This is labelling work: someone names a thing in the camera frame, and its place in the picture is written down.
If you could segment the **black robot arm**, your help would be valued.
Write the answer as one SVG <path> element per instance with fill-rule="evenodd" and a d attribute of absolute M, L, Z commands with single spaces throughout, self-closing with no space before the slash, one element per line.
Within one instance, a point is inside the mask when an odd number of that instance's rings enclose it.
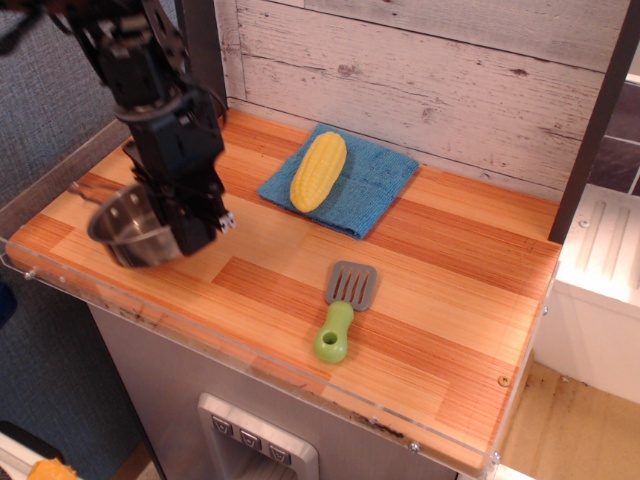
<path fill-rule="evenodd" d="M 157 1 L 47 1 L 109 88 L 132 135 L 126 153 L 161 225 L 190 255 L 230 228 L 215 161 L 224 150 L 214 96 L 184 70 L 180 31 Z"/>

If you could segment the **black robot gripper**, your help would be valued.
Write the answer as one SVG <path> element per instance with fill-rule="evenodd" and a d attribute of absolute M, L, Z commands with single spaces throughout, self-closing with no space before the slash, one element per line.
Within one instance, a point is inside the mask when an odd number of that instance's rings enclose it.
<path fill-rule="evenodd" d="M 130 129 L 128 154 L 162 225 L 168 225 L 185 256 L 195 254 L 235 226 L 222 201 L 224 186 L 215 161 L 224 151 L 210 94 L 188 89 L 169 101 L 115 109 Z"/>

